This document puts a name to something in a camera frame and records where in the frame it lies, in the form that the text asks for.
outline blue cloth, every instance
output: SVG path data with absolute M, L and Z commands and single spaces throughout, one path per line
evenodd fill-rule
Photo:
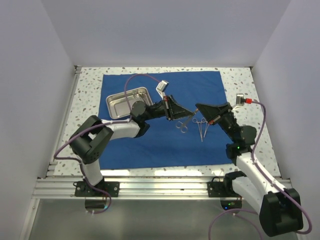
M 149 74 L 158 80 L 169 82 L 166 95 L 189 109 L 195 111 L 196 103 L 212 105 L 227 101 L 220 73 L 217 71 L 167 72 Z M 99 106 L 99 118 L 111 120 L 106 105 L 109 95 L 124 91 L 124 85 L 130 74 L 104 75 Z M 153 103 L 161 100 L 156 92 L 157 83 L 149 77 L 137 76 L 129 83 L 127 90 L 146 87 Z M 198 120 L 203 117 L 199 112 Z M 182 133 L 176 128 L 177 121 L 168 121 L 165 117 L 149 120 L 149 130 L 139 138 L 120 138 L 108 143 L 100 157 L 101 169 L 157 168 L 173 166 L 196 166 L 228 164 L 226 144 L 231 140 L 218 126 L 209 126 L 201 142 L 198 125 L 190 121 L 188 132 Z M 202 124 L 202 134 L 206 124 Z

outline surgical scissors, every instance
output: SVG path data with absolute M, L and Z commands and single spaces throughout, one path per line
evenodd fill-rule
M 195 123 L 195 124 L 198 124 L 201 142 L 203 142 L 204 139 L 203 139 L 203 137 L 202 137 L 202 124 L 206 123 L 206 119 L 203 117 L 203 118 L 201 118 L 200 121 L 198 121 L 198 119 L 196 119 L 196 118 L 194 117 L 194 118 L 192 119 L 192 122 Z
M 183 134 L 185 134 L 187 131 L 188 131 L 188 128 L 187 128 L 187 124 L 188 122 L 190 122 L 190 120 L 192 119 L 192 117 L 198 112 L 198 108 L 193 112 L 193 115 L 191 115 L 190 117 L 187 118 L 187 120 L 185 120 L 185 122 L 181 122 L 181 121 L 178 121 L 175 126 L 181 130 L 181 132 Z

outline stainless steel tray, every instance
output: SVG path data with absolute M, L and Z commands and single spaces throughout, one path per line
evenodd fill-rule
M 137 101 L 144 101 L 147 105 L 152 105 L 153 102 L 145 87 L 138 87 L 126 91 L 130 106 Z M 125 98 L 125 92 L 120 92 L 108 96 L 106 99 L 109 115 L 112 119 L 120 119 L 130 115 L 130 109 Z

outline metal bracket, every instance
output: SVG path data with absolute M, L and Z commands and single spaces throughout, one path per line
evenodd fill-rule
M 102 192 L 93 190 L 84 181 L 76 181 L 73 186 L 75 186 L 75 197 L 104 197 Z M 120 183 L 118 181 L 105 181 L 99 188 L 105 189 L 111 197 L 116 198 L 119 195 L 119 186 Z
M 239 196 L 236 193 L 226 192 L 223 181 L 208 181 L 206 185 L 209 198 L 237 198 Z

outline white enclosure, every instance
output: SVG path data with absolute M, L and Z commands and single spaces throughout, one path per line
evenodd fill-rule
M 282 177 L 317 225 L 319 9 L 318 0 L 3 0 L 0 239 L 19 239 L 78 65 L 253 67 Z M 307 239 L 319 236 L 314 226 Z

